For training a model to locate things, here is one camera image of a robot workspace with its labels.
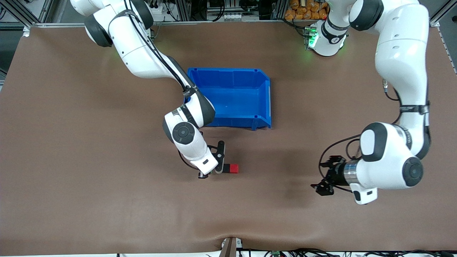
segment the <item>cable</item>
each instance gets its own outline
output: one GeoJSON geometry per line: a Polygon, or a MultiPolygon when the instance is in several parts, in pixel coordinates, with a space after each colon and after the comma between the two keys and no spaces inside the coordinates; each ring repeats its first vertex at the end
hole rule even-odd
{"type": "Polygon", "coordinates": [[[350,155],[349,155],[349,146],[350,146],[352,143],[356,142],[356,141],[360,141],[360,139],[359,139],[359,138],[353,139],[353,140],[349,141],[349,142],[346,144],[346,155],[347,155],[347,157],[348,157],[349,159],[351,159],[351,160],[353,160],[353,161],[354,161],[354,160],[361,160],[361,159],[362,159],[362,156],[356,157],[356,156],[359,154],[360,147],[358,147],[358,150],[357,150],[355,156],[350,156],[350,155]]]}
{"type": "Polygon", "coordinates": [[[400,99],[393,99],[393,98],[391,98],[387,92],[384,92],[384,94],[386,94],[387,98],[389,98],[389,99],[392,100],[392,101],[400,101],[400,99]]]}
{"type": "Polygon", "coordinates": [[[274,18],[274,20],[283,21],[283,22],[285,22],[287,25],[289,25],[289,26],[291,26],[291,27],[294,27],[294,28],[295,28],[295,31],[297,31],[297,33],[298,33],[300,36],[302,36],[302,37],[306,37],[306,38],[309,38],[309,37],[310,37],[310,36],[306,36],[306,35],[304,35],[303,33],[301,33],[301,32],[299,31],[299,29],[304,30],[305,27],[296,25],[296,24],[294,23],[293,20],[292,20],[292,23],[289,22],[288,20],[284,19],[284,18],[274,18]]]}
{"type": "Polygon", "coordinates": [[[365,256],[369,256],[369,255],[376,255],[376,256],[381,256],[381,257],[402,257],[406,254],[410,254],[410,253],[424,253],[424,254],[429,254],[429,255],[432,255],[434,257],[440,257],[441,254],[438,253],[438,252],[430,252],[430,251],[426,251],[426,250],[412,250],[412,251],[408,251],[408,252],[377,252],[377,251],[372,251],[372,252],[367,252],[365,253],[364,255],[365,256]]]}
{"type": "Polygon", "coordinates": [[[167,1],[164,1],[164,4],[165,4],[165,7],[167,8],[167,13],[171,15],[171,17],[173,18],[173,20],[175,21],[179,21],[177,20],[174,16],[173,16],[173,10],[175,9],[175,6],[173,6],[173,9],[170,10],[170,3],[167,4],[167,1]]]}
{"type": "MultiPolygon", "coordinates": [[[[392,101],[398,101],[398,102],[399,102],[399,105],[401,106],[401,105],[402,105],[402,104],[401,104],[401,99],[400,99],[400,96],[399,96],[398,92],[397,92],[395,89],[394,89],[393,91],[394,91],[395,94],[397,95],[397,99],[393,99],[393,98],[389,97],[389,95],[387,94],[387,92],[384,92],[384,93],[386,94],[387,98],[389,98],[389,99],[392,100],[392,101]]],[[[399,112],[399,115],[397,116],[397,118],[395,119],[395,121],[392,122],[391,124],[397,123],[397,122],[400,120],[400,117],[401,117],[401,112],[399,112]]]]}
{"type": "Polygon", "coordinates": [[[290,23],[288,20],[286,20],[286,19],[284,19],[284,18],[274,18],[274,20],[283,21],[283,22],[285,22],[287,25],[289,25],[289,26],[291,26],[291,27],[300,28],[300,29],[305,29],[305,27],[298,26],[298,25],[295,25],[295,24],[293,24],[293,23],[290,23]]]}
{"type": "Polygon", "coordinates": [[[159,31],[160,31],[160,25],[159,25],[159,27],[157,28],[157,32],[154,33],[153,39],[155,39],[155,38],[159,35],[159,31]]]}
{"type": "Polygon", "coordinates": [[[294,26],[294,28],[295,28],[295,31],[296,31],[300,36],[302,36],[302,37],[307,37],[307,36],[305,36],[303,33],[301,33],[301,32],[298,30],[298,28],[297,28],[298,26],[295,25],[295,23],[293,22],[293,20],[292,20],[292,24],[293,24],[293,26],[294,26]]]}
{"type": "Polygon", "coordinates": [[[180,152],[179,150],[178,150],[178,154],[179,154],[179,157],[181,158],[182,162],[184,162],[188,167],[190,167],[190,168],[192,168],[192,169],[194,169],[194,170],[197,170],[197,171],[199,170],[198,168],[195,168],[194,166],[188,164],[188,163],[184,160],[184,158],[182,158],[182,154],[181,154],[181,152],[180,152]]]}
{"type": "Polygon", "coordinates": [[[316,249],[316,248],[300,248],[300,249],[296,249],[291,252],[296,253],[300,257],[307,257],[306,253],[312,253],[312,254],[320,256],[320,257],[324,257],[324,256],[339,257],[338,255],[334,255],[334,254],[328,253],[324,250],[320,250],[320,249],[316,249]]]}
{"type": "Polygon", "coordinates": [[[343,142],[345,142],[345,141],[348,141],[348,140],[351,140],[351,139],[354,139],[354,138],[357,138],[357,137],[360,137],[360,134],[355,135],[355,136],[351,136],[351,137],[348,137],[348,138],[345,138],[345,139],[343,139],[343,140],[340,140],[340,141],[338,141],[338,142],[335,142],[335,143],[331,144],[331,145],[330,145],[329,147],[327,147],[327,148],[322,152],[322,154],[320,155],[319,164],[318,164],[318,168],[319,168],[319,173],[320,173],[320,175],[322,176],[322,178],[323,178],[329,185],[331,185],[331,186],[333,186],[333,187],[335,187],[335,188],[341,189],[341,190],[343,190],[343,191],[349,192],[349,193],[352,193],[352,191],[349,190],[349,189],[342,188],[342,187],[339,187],[339,186],[336,186],[336,185],[330,183],[330,181],[328,181],[328,180],[325,178],[324,174],[322,173],[322,170],[320,169],[320,164],[321,164],[321,162],[322,162],[322,158],[324,157],[325,153],[326,153],[330,148],[334,147],[334,146],[337,145],[337,144],[343,143],[343,142]]]}
{"type": "Polygon", "coordinates": [[[3,7],[0,7],[0,20],[3,19],[3,17],[5,17],[5,15],[6,15],[6,9],[3,7]]]}
{"type": "MultiPolygon", "coordinates": [[[[199,0],[198,1],[198,5],[197,5],[197,8],[198,8],[198,14],[200,15],[200,17],[204,20],[204,21],[210,21],[208,19],[206,19],[205,17],[203,17],[203,14],[202,14],[202,10],[201,10],[201,6],[202,6],[202,3],[204,2],[204,0],[199,0]]],[[[218,21],[220,18],[222,18],[222,16],[224,15],[224,12],[225,12],[225,1],[224,0],[221,0],[221,6],[220,6],[220,10],[219,10],[219,14],[218,16],[216,17],[216,19],[212,20],[212,22],[215,22],[215,21],[218,21]]]]}
{"type": "Polygon", "coordinates": [[[247,11],[247,12],[258,11],[259,10],[259,5],[257,4],[257,2],[255,2],[255,4],[257,5],[257,7],[249,8],[248,7],[248,0],[239,0],[240,8],[243,9],[244,11],[247,11]]]}
{"type": "MultiPolygon", "coordinates": [[[[124,5],[125,5],[125,9],[126,10],[130,10],[130,11],[133,11],[133,8],[132,8],[132,2],[130,1],[130,9],[129,7],[127,6],[127,0],[124,0],[124,5]]],[[[132,19],[132,15],[131,14],[126,14],[129,18],[130,18],[130,22],[132,23],[133,27],[135,28],[136,32],[138,33],[138,35],[141,37],[141,39],[143,40],[143,42],[148,46],[148,48],[151,50],[151,52],[161,61],[161,63],[168,69],[168,71],[174,76],[174,78],[178,81],[178,83],[181,85],[182,87],[182,90],[183,92],[187,90],[186,86],[184,85],[184,83],[182,82],[182,80],[179,78],[178,74],[176,74],[176,72],[168,65],[168,63],[163,59],[163,57],[159,54],[159,50],[156,48],[156,46],[154,45],[154,43],[152,42],[152,39],[150,38],[150,40],[146,40],[143,35],[141,34],[141,32],[139,31],[139,29],[137,28],[137,25],[135,24],[135,22],[133,21],[132,19]]]]}

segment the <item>orange bag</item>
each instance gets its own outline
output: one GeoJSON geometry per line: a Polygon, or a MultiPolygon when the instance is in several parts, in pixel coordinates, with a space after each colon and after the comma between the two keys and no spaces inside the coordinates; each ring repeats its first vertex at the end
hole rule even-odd
{"type": "Polygon", "coordinates": [[[308,10],[306,10],[306,7],[299,7],[299,8],[297,9],[297,14],[298,14],[298,15],[300,15],[300,14],[303,15],[303,14],[305,14],[307,11],[308,11],[308,10]]]}
{"type": "Polygon", "coordinates": [[[289,5],[290,8],[296,10],[298,7],[300,7],[300,2],[298,0],[290,0],[289,5]]]}
{"type": "Polygon", "coordinates": [[[312,12],[311,13],[311,20],[318,20],[318,19],[319,19],[319,13],[312,12]]]}
{"type": "Polygon", "coordinates": [[[288,20],[288,21],[291,21],[293,20],[295,17],[295,11],[294,10],[287,10],[286,11],[286,14],[284,15],[284,19],[288,20]]]}
{"type": "Polygon", "coordinates": [[[303,19],[304,20],[311,19],[311,11],[310,10],[308,10],[305,14],[303,14],[303,19]]]}
{"type": "Polygon", "coordinates": [[[327,11],[325,9],[321,9],[319,11],[319,19],[321,19],[321,20],[327,19],[327,11]]]}

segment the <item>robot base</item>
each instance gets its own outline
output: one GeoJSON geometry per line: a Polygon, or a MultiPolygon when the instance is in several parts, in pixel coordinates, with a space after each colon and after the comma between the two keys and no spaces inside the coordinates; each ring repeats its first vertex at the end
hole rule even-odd
{"type": "Polygon", "coordinates": [[[314,40],[315,44],[313,46],[309,45],[308,47],[319,55],[332,56],[335,55],[341,47],[343,47],[343,42],[346,39],[346,36],[344,36],[341,40],[336,37],[338,39],[338,43],[331,44],[328,39],[323,36],[323,23],[324,21],[318,21],[315,24],[310,25],[311,27],[316,27],[317,37],[314,40]]]}

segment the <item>black joint cap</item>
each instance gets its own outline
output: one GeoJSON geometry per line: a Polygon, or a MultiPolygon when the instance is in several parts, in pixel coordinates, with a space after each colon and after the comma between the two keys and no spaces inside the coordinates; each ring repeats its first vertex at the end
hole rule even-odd
{"type": "Polygon", "coordinates": [[[417,185],[424,174],[422,163],[417,157],[407,159],[403,164],[403,179],[408,187],[417,185]]]}
{"type": "Polygon", "coordinates": [[[383,11],[384,5],[381,0],[364,0],[359,15],[349,24],[358,31],[367,30],[379,20],[383,11]]]}
{"type": "Polygon", "coordinates": [[[171,135],[177,143],[188,145],[194,140],[195,129],[188,122],[180,122],[173,128],[171,135]]]}

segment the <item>circular button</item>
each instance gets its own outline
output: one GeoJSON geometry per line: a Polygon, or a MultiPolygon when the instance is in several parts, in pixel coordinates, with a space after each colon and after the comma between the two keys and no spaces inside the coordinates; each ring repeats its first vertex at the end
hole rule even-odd
{"type": "Polygon", "coordinates": [[[178,129],[178,136],[181,138],[185,138],[189,134],[189,129],[186,127],[180,127],[178,129]]]}
{"type": "Polygon", "coordinates": [[[413,164],[409,168],[409,175],[413,179],[418,179],[422,175],[422,167],[420,165],[413,164]]]}

